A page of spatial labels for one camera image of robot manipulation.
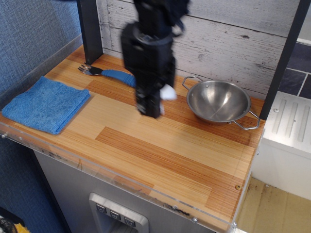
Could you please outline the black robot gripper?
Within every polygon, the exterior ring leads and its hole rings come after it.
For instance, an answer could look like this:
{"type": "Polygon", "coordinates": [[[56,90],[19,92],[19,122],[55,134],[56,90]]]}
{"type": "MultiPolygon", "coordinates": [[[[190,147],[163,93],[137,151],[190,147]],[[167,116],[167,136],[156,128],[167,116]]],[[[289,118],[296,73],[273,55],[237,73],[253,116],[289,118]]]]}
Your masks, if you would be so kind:
{"type": "Polygon", "coordinates": [[[145,116],[161,115],[160,92],[165,84],[174,88],[173,38],[143,34],[138,23],[129,23],[121,33],[124,66],[136,79],[136,107],[145,116]]]}

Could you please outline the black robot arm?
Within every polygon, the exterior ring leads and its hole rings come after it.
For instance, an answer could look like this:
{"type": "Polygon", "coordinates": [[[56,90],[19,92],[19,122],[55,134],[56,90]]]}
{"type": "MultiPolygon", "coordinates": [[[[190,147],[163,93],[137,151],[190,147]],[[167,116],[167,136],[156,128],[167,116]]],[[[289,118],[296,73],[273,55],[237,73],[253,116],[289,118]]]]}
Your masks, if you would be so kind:
{"type": "Polygon", "coordinates": [[[175,57],[173,27],[184,31],[181,17],[188,13],[187,0],[136,0],[138,21],[128,23],[121,33],[125,68],[136,79],[137,109],[142,115],[161,115],[160,90],[174,86],[175,57]]]}

